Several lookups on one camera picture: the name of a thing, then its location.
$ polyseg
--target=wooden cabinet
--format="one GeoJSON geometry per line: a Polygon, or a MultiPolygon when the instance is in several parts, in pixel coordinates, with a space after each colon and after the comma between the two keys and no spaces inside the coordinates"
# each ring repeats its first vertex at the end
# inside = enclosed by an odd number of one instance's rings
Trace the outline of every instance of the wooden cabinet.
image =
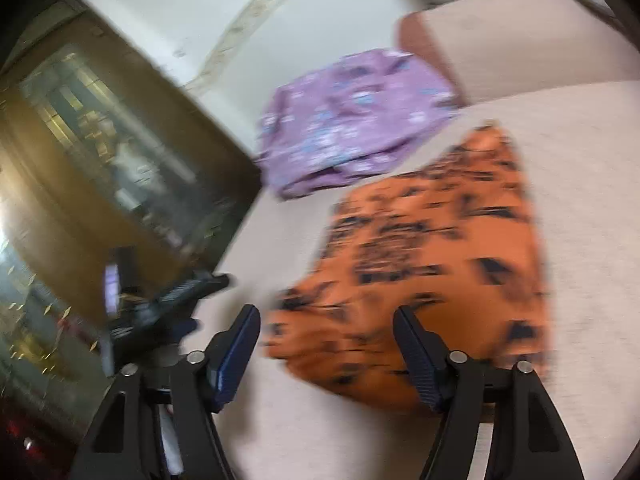
{"type": "Polygon", "coordinates": [[[100,326],[110,250],[149,292],[215,267],[260,188],[249,158],[90,12],[1,79],[0,220],[33,272],[100,326]]]}

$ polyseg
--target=orange patterned cloth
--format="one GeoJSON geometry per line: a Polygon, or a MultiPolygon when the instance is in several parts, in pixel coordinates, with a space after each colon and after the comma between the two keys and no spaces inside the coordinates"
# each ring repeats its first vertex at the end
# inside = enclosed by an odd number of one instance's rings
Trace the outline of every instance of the orange patterned cloth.
{"type": "Polygon", "coordinates": [[[493,123],[421,170],[337,205],[314,271],[270,313],[267,355],[371,406],[418,405],[392,334],[407,304],[450,349],[540,371],[545,280],[518,157],[493,123]]]}

